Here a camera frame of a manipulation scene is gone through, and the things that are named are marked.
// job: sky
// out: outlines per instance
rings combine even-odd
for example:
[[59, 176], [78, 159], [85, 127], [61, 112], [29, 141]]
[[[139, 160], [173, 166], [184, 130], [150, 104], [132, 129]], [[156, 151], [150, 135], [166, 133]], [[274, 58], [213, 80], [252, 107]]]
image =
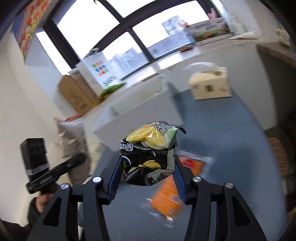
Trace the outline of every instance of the sky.
[[[153, 0], [108, 0], [108, 2], [122, 17], [126, 17]], [[77, 0], [57, 25], [80, 58], [83, 58], [99, 40], [119, 24], [100, 2], [96, 1], [96, 3], [93, 0]], [[198, 2], [192, 1], [156, 14], [134, 26], [133, 30], [144, 45], [150, 47], [168, 37], [161, 23], [177, 15], [188, 24], [208, 20], [208, 16]], [[50, 43], [46, 33], [40, 32], [37, 36], [58, 70], [62, 74], [68, 72], [70, 67]], [[132, 47], [138, 53], [141, 52], [130, 34], [124, 33], [105, 48], [103, 54], [110, 60], [115, 54], [124, 53]]]

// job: black sleeve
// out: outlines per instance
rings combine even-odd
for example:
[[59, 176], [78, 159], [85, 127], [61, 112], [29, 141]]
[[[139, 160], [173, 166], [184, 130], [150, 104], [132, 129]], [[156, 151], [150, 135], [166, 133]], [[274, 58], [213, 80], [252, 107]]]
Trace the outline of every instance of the black sleeve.
[[26, 241], [31, 227], [21, 227], [17, 223], [9, 223], [0, 219], [0, 239], [1, 241]]
[[38, 217], [40, 216], [40, 213], [38, 212], [36, 208], [36, 198], [34, 198], [29, 206], [29, 212], [28, 212], [28, 221], [29, 224], [25, 227], [21, 227], [17, 223], [9, 223], [6, 221], [2, 221], [0, 219], [0, 225], [2, 225], [1, 232], [5, 232], [7, 237], [13, 238], [15, 241], [26, 241], [31, 229], [33, 228], [34, 224], [36, 223]]
[[29, 212], [28, 212], [28, 221], [31, 228], [33, 228], [39, 216], [40, 216], [40, 213], [36, 208], [36, 198], [34, 198], [30, 203]]

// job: camera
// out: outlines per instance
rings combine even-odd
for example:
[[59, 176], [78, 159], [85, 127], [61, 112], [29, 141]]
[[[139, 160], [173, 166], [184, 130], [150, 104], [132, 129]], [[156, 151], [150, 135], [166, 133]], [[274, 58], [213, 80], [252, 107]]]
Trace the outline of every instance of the camera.
[[43, 138], [29, 138], [21, 145], [22, 158], [29, 177], [27, 189], [30, 194], [41, 191], [41, 194], [55, 193], [58, 185], [55, 183], [60, 176], [72, 168], [85, 162], [85, 155], [79, 153], [67, 161], [49, 169]]

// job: snack bag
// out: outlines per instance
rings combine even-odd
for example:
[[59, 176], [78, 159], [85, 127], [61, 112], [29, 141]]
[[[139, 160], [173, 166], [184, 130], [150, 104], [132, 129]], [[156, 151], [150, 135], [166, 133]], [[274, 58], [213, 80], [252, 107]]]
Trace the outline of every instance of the snack bag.
[[165, 121], [148, 123], [119, 142], [126, 183], [151, 186], [175, 171], [178, 129], [186, 133]]
[[[183, 166], [189, 167], [195, 176], [206, 176], [213, 163], [211, 157], [198, 156], [184, 150], [178, 150], [177, 153]], [[168, 227], [172, 226], [168, 222], [173, 221], [173, 218], [183, 206], [173, 176], [164, 180], [158, 191], [148, 200], [153, 214], [157, 213], [164, 217], [165, 224]]]
[[74, 186], [82, 184], [89, 176], [90, 157], [85, 138], [83, 119], [81, 114], [69, 117], [65, 121], [54, 118], [58, 128], [58, 140], [63, 150], [63, 158], [71, 158], [79, 153], [86, 156], [83, 164], [71, 169], [68, 174]]
[[170, 148], [176, 142], [178, 129], [186, 134], [184, 128], [180, 126], [169, 125], [165, 121], [152, 122], [130, 133], [126, 141], [141, 142], [144, 146], [158, 150]]

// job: colorful logo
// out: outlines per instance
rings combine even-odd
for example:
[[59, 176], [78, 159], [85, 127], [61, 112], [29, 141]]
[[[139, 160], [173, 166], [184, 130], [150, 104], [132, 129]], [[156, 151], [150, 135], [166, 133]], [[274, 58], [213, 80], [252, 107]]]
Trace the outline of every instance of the colorful logo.
[[94, 70], [98, 73], [99, 76], [102, 76], [109, 72], [106, 65], [104, 65], [104, 62], [100, 60], [99, 62], [92, 65], [94, 67]]

